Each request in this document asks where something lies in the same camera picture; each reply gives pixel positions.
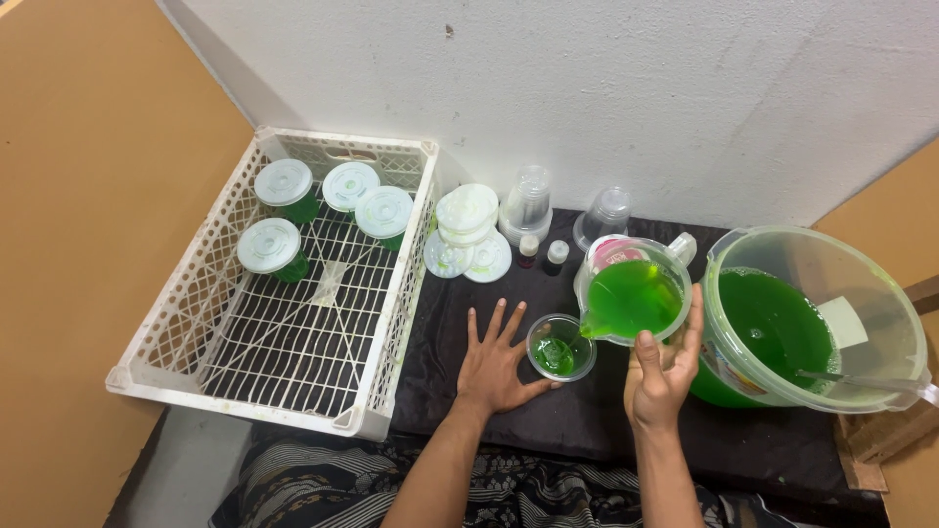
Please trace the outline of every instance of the brown cardboard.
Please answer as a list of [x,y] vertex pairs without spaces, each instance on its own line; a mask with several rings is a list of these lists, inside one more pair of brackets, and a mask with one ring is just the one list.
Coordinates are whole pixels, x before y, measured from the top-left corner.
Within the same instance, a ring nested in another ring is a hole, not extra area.
[[[939,274],[939,140],[827,214],[814,228],[872,258],[902,287]],[[939,312],[921,320],[932,359],[937,360]],[[937,374],[932,371],[933,381],[939,378]],[[933,432],[882,465],[890,488],[884,503],[894,528],[936,525],[937,438]]]
[[0,8],[0,512],[101,526],[162,406],[104,378],[251,140],[147,0]]

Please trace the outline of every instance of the wooden frame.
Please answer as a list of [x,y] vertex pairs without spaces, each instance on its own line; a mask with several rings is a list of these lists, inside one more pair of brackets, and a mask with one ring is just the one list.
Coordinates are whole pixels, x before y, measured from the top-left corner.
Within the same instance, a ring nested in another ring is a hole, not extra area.
[[[903,289],[919,315],[939,309],[939,275]],[[903,412],[835,415],[835,445],[851,489],[888,491],[880,464],[939,427],[939,408],[919,400]]]

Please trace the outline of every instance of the hand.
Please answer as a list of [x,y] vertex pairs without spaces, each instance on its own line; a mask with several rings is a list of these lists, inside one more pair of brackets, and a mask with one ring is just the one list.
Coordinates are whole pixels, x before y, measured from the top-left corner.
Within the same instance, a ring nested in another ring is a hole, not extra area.
[[469,309],[469,346],[467,356],[456,380],[456,398],[471,402],[485,418],[495,412],[506,412],[530,399],[563,385],[559,381],[538,380],[522,385],[518,380],[518,362],[526,355],[525,342],[514,347],[510,341],[525,315],[525,303],[519,303],[505,330],[499,334],[505,299],[499,299],[489,321],[489,329],[481,343],[476,331],[476,310]]
[[671,344],[655,343],[648,330],[636,336],[623,391],[623,405],[634,434],[678,432],[678,410],[698,374],[703,329],[704,299],[701,286],[696,284],[691,288],[691,309],[684,330],[672,335]]

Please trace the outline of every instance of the white wall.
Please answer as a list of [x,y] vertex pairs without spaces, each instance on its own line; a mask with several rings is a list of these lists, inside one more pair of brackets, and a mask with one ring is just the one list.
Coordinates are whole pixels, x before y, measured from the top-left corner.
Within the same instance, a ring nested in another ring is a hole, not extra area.
[[560,207],[808,225],[939,130],[934,0],[165,4],[254,124],[538,161]]

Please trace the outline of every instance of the white plastic crate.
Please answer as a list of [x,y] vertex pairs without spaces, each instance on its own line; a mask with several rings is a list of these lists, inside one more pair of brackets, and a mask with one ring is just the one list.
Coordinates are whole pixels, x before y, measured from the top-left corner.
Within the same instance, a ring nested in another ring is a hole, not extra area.
[[[127,350],[113,393],[380,441],[408,345],[439,199],[432,142],[260,127]],[[383,249],[320,198],[300,232],[311,272],[287,285],[245,271],[239,235],[274,210],[256,176],[282,158],[317,182],[339,163],[371,164],[414,197],[401,250]]]

